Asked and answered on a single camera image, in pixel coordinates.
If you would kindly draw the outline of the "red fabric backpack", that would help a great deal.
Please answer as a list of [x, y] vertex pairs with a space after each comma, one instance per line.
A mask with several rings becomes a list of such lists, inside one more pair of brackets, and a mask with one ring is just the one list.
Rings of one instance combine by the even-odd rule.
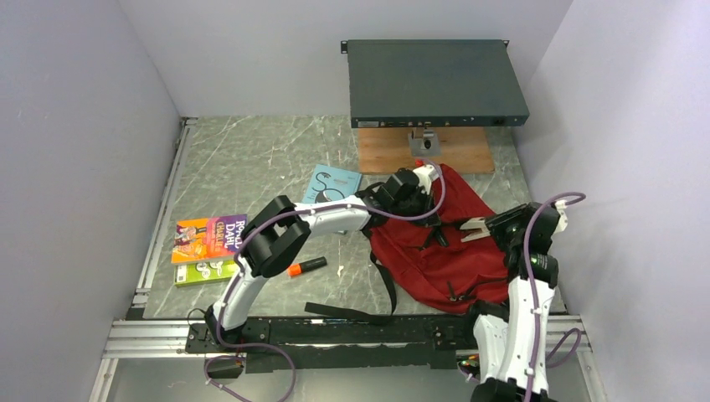
[[483, 300], [502, 304], [508, 298], [504, 254], [490, 237], [464, 241], [460, 225], [494, 212], [452, 167], [442, 165], [435, 182], [439, 226], [424, 227], [389, 219], [366, 231], [373, 255], [394, 283], [417, 302], [450, 314], [466, 313]]

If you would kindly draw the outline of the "light blue cat notebook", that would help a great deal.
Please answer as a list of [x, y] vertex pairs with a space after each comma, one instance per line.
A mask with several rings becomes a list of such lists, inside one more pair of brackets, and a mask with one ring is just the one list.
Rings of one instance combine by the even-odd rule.
[[354, 194], [362, 175], [353, 171], [317, 164], [305, 195], [296, 209], [306, 211], [300, 218], [309, 224], [311, 237], [360, 230], [368, 221], [367, 210], [346, 209], [347, 204], [363, 206]]

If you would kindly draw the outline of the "orange black highlighter marker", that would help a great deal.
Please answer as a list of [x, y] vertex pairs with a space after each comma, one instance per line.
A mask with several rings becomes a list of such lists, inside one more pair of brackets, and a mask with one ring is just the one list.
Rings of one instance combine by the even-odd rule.
[[301, 274], [320, 269], [327, 265], [325, 256], [317, 257], [311, 260], [302, 261], [288, 267], [286, 273], [289, 277], [299, 276]]

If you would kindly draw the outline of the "grey beige pliers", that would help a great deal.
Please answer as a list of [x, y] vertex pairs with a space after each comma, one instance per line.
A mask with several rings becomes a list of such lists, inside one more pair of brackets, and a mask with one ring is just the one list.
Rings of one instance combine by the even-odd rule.
[[468, 219], [459, 226], [459, 230], [463, 233], [460, 240], [462, 243], [484, 239], [491, 235], [486, 219], [483, 217]]

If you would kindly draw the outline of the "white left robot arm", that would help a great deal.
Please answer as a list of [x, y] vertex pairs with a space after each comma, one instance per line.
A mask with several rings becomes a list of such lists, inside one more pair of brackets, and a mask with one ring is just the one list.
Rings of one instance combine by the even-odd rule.
[[221, 352], [239, 344], [265, 283], [285, 272], [310, 238], [369, 230], [391, 219], [423, 224], [443, 204], [445, 197], [432, 193], [442, 176], [441, 166], [425, 161], [414, 169], [399, 169], [372, 193], [316, 204], [294, 203], [285, 195], [272, 199], [244, 228], [234, 255], [238, 270], [205, 313], [208, 341]]

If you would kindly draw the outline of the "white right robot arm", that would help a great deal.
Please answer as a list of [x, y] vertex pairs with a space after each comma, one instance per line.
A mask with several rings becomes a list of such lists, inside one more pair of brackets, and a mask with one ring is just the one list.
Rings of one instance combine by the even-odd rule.
[[565, 218], [552, 203], [528, 203], [480, 220], [504, 254], [506, 306], [477, 301], [461, 325], [478, 348], [480, 379], [473, 401], [548, 401], [546, 336], [558, 262], [549, 255]]

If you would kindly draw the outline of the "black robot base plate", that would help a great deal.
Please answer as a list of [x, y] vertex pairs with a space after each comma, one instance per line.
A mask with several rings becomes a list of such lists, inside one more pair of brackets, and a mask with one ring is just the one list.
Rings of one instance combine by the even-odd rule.
[[249, 374], [277, 369], [425, 366], [455, 369], [476, 354], [472, 325], [451, 315], [399, 315], [384, 326], [315, 317], [251, 317], [241, 336], [220, 345], [203, 323], [188, 327], [185, 352], [237, 352]]

